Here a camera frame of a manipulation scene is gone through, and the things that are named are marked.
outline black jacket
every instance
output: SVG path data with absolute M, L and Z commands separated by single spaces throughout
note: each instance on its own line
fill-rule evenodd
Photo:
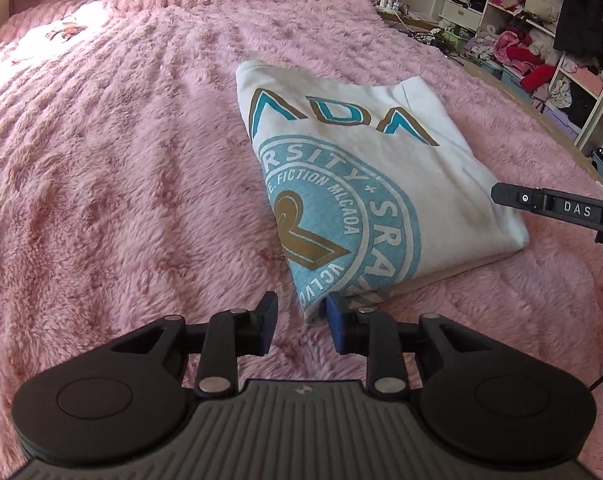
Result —
M 564 0 L 557 22 L 555 49 L 579 57 L 603 51 L 603 0 Z

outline blue circular logo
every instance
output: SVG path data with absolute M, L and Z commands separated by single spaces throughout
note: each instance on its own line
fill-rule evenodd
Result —
M 259 159 L 304 311 L 333 290 L 355 296 L 412 277 L 421 257 L 417 213 L 390 179 L 312 137 L 269 139 Z

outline folded white sweatshirt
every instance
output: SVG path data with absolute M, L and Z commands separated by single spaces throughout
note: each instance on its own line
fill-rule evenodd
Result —
M 236 83 L 307 322 L 330 291 L 379 303 L 528 243 L 421 78 L 371 88 L 249 61 Z

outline pink fluffy blanket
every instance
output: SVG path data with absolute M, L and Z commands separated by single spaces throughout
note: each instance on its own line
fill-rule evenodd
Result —
M 86 28 L 45 39 L 73 13 Z M 236 104 L 251 58 L 357 84 L 421 75 L 499 179 L 603 198 L 536 121 L 364 0 L 51 0 L 14 16 L 0 31 L 0 479 L 23 460 L 20 384 L 164 314 L 203 322 L 275 290 L 272 350 L 241 375 L 363 378 L 365 360 L 300 315 Z M 437 311 L 591 383 L 601 247 L 525 220 L 526 250 L 385 308 Z M 603 477 L 603 386 L 595 396 L 582 461 Z

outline printed graphic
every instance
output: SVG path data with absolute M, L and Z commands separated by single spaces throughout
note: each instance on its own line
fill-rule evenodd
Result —
M 337 244 L 299 227 L 303 216 L 303 200 L 294 191 L 283 191 L 274 201 L 274 215 L 281 245 L 289 260 L 315 270 L 348 254 Z
M 382 134 L 394 134 L 398 127 L 402 127 L 406 132 L 411 134 L 413 137 L 421 140 L 425 144 L 430 144 L 431 146 L 439 146 L 435 142 L 435 140 L 425 131 L 425 128 L 419 124 L 419 121 L 415 119 L 405 108 L 398 106 L 396 108 L 391 108 L 389 112 L 386 114 L 379 126 L 377 126 L 377 131 Z
M 317 120 L 324 124 L 334 124 L 336 126 L 370 126 L 373 120 L 371 113 L 366 108 L 354 103 L 345 103 L 323 97 L 306 96 L 306 99 L 309 101 L 310 108 Z M 279 94 L 276 94 L 272 90 L 258 88 L 252 94 L 248 116 L 248 133 L 251 140 L 254 140 L 259 130 L 259 123 L 265 107 L 272 108 L 272 110 L 289 121 L 308 119 L 306 114 L 297 110 L 297 108 L 289 104 Z M 393 135 L 399 128 L 405 130 L 415 139 L 421 140 L 424 144 L 439 146 L 417 118 L 401 106 L 390 108 L 375 129 L 382 134 Z
M 273 110 L 279 112 L 289 121 L 295 121 L 297 119 L 308 119 L 306 115 L 301 113 L 297 108 L 288 104 L 285 99 L 280 95 L 276 94 L 272 90 L 266 90 L 265 88 L 258 88 L 252 94 L 252 101 L 250 103 L 250 115 L 248 117 L 248 133 L 250 138 L 254 139 L 259 129 L 259 121 L 264 113 L 266 105 L 272 107 Z
M 335 144 L 280 136 L 259 147 L 299 301 L 348 296 L 410 278 L 421 257 L 417 213 L 390 179 Z
M 336 126 L 358 126 L 370 124 L 373 118 L 366 108 L 353 103 L 344 103 L 334 99 L 306 96 L 315 117 L 324 124 Z

